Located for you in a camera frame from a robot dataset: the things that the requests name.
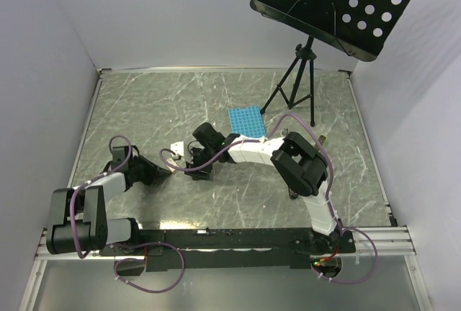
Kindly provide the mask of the small staple box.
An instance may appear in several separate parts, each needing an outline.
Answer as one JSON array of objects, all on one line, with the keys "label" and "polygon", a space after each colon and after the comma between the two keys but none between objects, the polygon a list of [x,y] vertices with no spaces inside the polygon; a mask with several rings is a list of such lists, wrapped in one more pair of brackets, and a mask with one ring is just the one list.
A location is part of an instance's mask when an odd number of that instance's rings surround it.
[{"label": "small staple box", "polygon": [[166,167],[170,170],[170,172],[176,173],[178,171],[179,165],[176,163],[176,161],[173,158],[167,158]]}]

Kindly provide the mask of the black beige stapler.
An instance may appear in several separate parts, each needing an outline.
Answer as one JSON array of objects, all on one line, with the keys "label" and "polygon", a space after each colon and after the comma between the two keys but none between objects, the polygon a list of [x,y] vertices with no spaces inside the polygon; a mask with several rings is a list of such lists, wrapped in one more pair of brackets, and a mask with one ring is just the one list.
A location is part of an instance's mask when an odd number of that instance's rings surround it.
[{"label": "black beige stapler", "polygon": [[[290,131],[285,128],[283,131],[282,131],[282,136],[285,138],[288,136],[288,134],[290,133]],[[298,194],[296,194],[293,190],[291,189],[288,189],[288,195],[289,195],[289,198],[290,199],[297,199],[298,198]]]}]

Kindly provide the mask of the black perforated music stand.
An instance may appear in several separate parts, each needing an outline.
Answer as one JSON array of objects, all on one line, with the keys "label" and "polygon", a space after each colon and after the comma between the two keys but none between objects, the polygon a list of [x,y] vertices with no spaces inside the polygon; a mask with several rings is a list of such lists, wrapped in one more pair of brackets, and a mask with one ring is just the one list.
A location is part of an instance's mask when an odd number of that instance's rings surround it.
[{"label": "black perforated music stand", "polygon": [[297,90],[303,71],[314,77],[315,53],[319,40],[362,62],[372,62],[410,0],[251,0],[250,7],[263,17],[305,33],[306,44],[295,48],[291,67],[298,66],[292,93],[283,99],[292,109],[298,105]]}]

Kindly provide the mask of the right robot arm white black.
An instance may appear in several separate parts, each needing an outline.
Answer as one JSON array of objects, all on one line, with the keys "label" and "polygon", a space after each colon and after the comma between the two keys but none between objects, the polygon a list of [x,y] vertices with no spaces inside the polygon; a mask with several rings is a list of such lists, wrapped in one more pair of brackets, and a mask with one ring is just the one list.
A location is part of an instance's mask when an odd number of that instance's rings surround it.
[{"label": "right robot arm white black", "polygon": [[185,147],[191,155],[186,162],[186,175],[208,180],[216,161],[273,166],[288,189],[303,198],[315,232],[315,246],[330,252],[339,244],[341,222],[331,206],[327,160],[301,134],[289,132],[274,139],[248,138],[237,133],[224,136],[206,122],[193,132],[193,137],[202,147]]}]

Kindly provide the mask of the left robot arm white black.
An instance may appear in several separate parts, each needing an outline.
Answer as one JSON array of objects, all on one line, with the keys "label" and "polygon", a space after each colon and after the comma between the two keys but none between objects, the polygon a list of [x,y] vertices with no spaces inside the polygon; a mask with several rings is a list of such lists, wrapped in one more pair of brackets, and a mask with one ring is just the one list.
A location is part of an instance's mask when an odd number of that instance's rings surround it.
[{"label": "left robot arm white black", "polygon": [[85,183],[82,188],[53,192],[46,235],[48,252],[75,253],[76,236],[82,253],[102,250],[111,244],[117,244],[125,254],[137,253],[143,244],[138,223],[131,217],[109,219],[106,205],[136,183],[154,186],[170,175],[169,169],[141,156],[137,147],[114,147],[112,160],[97,181]]}]

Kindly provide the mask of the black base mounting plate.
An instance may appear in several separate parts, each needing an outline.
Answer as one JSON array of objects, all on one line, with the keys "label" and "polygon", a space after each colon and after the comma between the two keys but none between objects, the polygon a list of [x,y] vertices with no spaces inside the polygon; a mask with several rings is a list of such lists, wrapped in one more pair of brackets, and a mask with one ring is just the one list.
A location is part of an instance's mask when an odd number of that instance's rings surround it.
[{"label": "black base mounting plate", "polygon": [[347,231],[327,237],[309,227],[140,230],[136,244],[164,242],[182,252],[187,269],[288,266],[309,269],[311,259],[355,253]]}]

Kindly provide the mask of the blue studded building plate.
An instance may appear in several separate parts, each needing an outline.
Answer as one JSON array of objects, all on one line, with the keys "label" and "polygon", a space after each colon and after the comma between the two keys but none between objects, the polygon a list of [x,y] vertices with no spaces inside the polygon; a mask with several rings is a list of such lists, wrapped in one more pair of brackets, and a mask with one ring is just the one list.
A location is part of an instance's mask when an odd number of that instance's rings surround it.
[{"label": "blue studded building plate", "polygon": [[248,138],[260,138],[266,135],[266,130],[258,106],[233,108],[228,110],[232,133]]}]

